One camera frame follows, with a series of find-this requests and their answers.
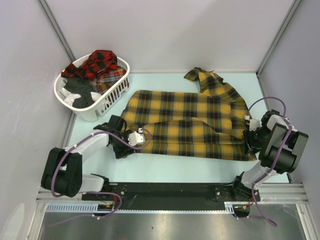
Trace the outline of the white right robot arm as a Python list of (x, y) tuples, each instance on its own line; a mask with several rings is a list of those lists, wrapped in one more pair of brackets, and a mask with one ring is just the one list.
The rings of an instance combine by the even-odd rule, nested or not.
[(267, 111), (262, 118), (244, 117), (246, 153), (258, 153), (259, 162), (236, 176), (231, 196), (237, 201), (252, 199), (259, 186), (273, 176), (292, 173), (298, 166), (309, 136), (297, 130), (278, 111)]

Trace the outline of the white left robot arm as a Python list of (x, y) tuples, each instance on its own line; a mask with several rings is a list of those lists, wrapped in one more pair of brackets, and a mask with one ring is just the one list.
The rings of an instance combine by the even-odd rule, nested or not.
[(98, 199), (107, 199), (111, 193), (109, 179), (96, 173), (83, 174), (83, 163), (108, 146), (112, 146), (116, 159), (133, 154), (135, 150), (128, 146), (131, 133), (122, 117), (112, 115), (108, 122), (94, 127), (80, 142), (65, 148), (52, 148), (41, 178), (41, 187), (51, 191), (54, 197), (71, 198), (78, 193), (93, 192)]

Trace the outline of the yellow plaid long sleeve shirt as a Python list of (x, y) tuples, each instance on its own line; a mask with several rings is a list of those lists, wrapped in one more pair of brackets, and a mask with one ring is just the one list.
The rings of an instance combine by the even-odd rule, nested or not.
[(254, 161), (244, 138), (247, 104), (218, 74), (196, 67), (185, 79), (198, 93), (138, 90), (121, 117), (131, 130), (144, 128), (142, 152), (184, 157)]

